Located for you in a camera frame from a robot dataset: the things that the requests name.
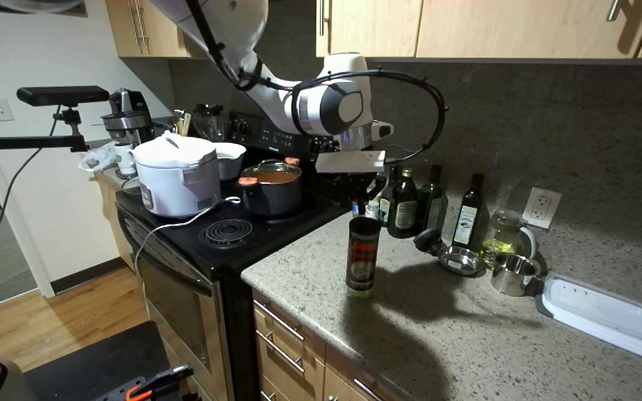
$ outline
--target gray wall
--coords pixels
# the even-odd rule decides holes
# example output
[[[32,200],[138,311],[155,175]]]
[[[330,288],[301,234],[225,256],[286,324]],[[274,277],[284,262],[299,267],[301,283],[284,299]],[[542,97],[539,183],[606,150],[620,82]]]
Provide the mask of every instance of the gray wall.
[[[272,2],[260,48],[272,71],[311,79],[313,7]],[[539,234],[548,271],[642,302],[642,65],[537,63],[380,63],[425,77],[451,107],[442,141],[412,166],[442,163],[451,192],[447,233],[474,173],[487,175],[488,211],[522,212],[533,185],[565,195],[555,224]],[[177,107],[224,102],[260,112],[210,63],[172,63]],[[392,155],[422,143],[435,109],[426,95],[372,82],[374,117],[397,126]]]

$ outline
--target granite countertop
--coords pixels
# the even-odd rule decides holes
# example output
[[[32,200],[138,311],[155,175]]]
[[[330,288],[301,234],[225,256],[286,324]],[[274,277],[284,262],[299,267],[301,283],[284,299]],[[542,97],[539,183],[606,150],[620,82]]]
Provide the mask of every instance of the granite countertop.
[[[642,356],[563,326],[533,297],[464,280],[381,234],[370,299],[347,293],[351,215],[243,280],[408,400],[642,400]]]

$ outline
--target bottle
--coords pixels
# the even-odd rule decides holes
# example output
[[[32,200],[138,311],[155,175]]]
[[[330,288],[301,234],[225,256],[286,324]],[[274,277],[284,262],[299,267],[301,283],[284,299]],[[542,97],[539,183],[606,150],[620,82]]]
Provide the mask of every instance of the bottle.
[[[477,245],[477,221],[483,207],[483,175],[474,175],[470,189],[461,196],[459,217],[454,234],[454,245],[476,248]]]
[[[390,203],[392,203],[392,187],[397,185],[397,166],[386,168],[386,187],[380,195],[378,221],[389,226]]]
[[[435,227],[442,233],[448,211],[447,189],[440,185],[442,168],[434,166],[429,180],[419,187],[418,226],[419,233]]]
[[[402,178],[392,187],[392,200],[389,212],[389,234],[395,238],[408,238],[419,234],[418,226],[418,187],[412,183],[412,170],[403,170]]]

